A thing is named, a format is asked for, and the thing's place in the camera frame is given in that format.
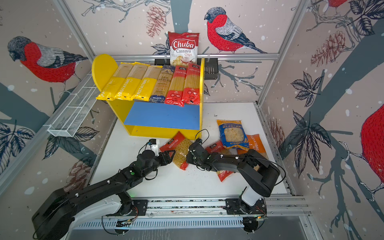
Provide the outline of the red fusilli bag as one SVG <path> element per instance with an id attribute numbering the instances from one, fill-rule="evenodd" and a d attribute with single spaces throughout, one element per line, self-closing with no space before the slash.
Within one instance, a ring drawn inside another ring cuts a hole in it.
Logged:
<path id="1" fill-rule="evenodd" d="M 181 132 L 178 132 L 173 138 L 168 140 L 162 147 L 161 152 L 175 151 L 172 154 L 173 163 L 181 170 L 185 171 L 188 167 L 187 154 L 189 146 L 192 144 Z"/>
<path id="2" fill-rule="evenodd" d="M 209 152 L 210 154 L 212 153 L 219 153 L 219 154 L 222 154 L 222 155 L 231 155 L 232 153 L 230 152 L 230 150 L 226 149 L 224 146 L 223 146 L 223 143 L 219 140 L 209 146 L 207 146 L 205 148 L 205 150 L 207 152 Z M 233 174 L 234 172 L 230 172 L 230 171 L 217 171 L 217 175 L 220 179 L 221 182 L 223 182 L 227 177 L 229 177 L 231 174 Z"/>

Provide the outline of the red spaghetti pack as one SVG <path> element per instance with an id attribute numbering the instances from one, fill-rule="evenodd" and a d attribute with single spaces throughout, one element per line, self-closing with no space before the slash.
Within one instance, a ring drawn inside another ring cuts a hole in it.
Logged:
<path id="1" fill-rule="evenodd" d="M 199 65 L 188 63 L 182 102 L 190 105 L 200 104 L 200 71 Z"/>
<path id="2" fill-rule="evenodd" d="M 170 88 L 165 99 L 165 104 L 184 107 L 182 96 L 184 92 L 186 76 L 187 68 L 183 66 L 176 66 L 171 80 Z"/>

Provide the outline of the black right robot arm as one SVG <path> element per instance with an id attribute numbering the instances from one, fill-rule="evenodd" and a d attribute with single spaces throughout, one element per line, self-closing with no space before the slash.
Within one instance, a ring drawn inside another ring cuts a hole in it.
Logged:
<path id="1" fill-rule="evenodd" d="M 240 173 L 250 187 L 263 197 L 270 197 L 281 172 L 275 163 L 255 150 L 241 155 L 209 153 L 200 143 L 189 146 L 187 163 L 204 171 Z"/>

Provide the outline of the dark blue spaghetti pack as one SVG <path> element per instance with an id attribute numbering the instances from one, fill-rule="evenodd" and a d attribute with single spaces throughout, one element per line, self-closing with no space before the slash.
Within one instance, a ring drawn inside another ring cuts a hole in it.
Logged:
<path id="1" fill-rule="evenodd" d="M 170 84 L 176 67 L 164 65 L 157 79 L 153 92 L 150 96 L 150 103 L 164 103 L 168 94 Z"/>

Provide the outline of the yellow spaghetti pack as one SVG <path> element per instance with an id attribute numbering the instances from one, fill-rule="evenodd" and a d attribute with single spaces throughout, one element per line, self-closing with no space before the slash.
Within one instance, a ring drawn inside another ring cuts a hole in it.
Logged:
<path id="1" fill-rule="evenodd" d="M 132 63 L 121 63 L 96 99 L 100 101 L 113 101 L 133 67 L 134 64 Z"/>
<path id="2" fill-rule="evenodd" d="M 133 100 L 149 101 L 162 68 L 162 66 L 149 66 L 147 68 L 144 77 L 132 96 Z"/>
<path id="3" fill-rule="evenodd" d="M 132 101 L 134 99 L 134 93 L 142 81 L 148 67 L 148 64 L 134 63 L 133 68 L 128 74 L 125 82 L 115 95 L 117 100 Z"/>

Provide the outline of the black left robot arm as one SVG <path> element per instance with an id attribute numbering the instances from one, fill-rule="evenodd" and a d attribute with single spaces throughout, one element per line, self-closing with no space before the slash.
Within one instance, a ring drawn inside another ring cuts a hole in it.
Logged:
<path id="1" fill-rule="evenodd" d="M 112 195 L 118 195 L 128 214 L 132 200 L 127 191 L 142 183 L 150 173 L 157 172 L 159 167 L 170 164 L 175 154 L 174 150 L 160 152 L 158 155 L 145 150 L 137 156 L 136 161 L 106 180 L 81 190 L 53 191 L 32 216 L 35 229 L 33 239 L 61 239 L 75 222 L 78 213 Z"/>

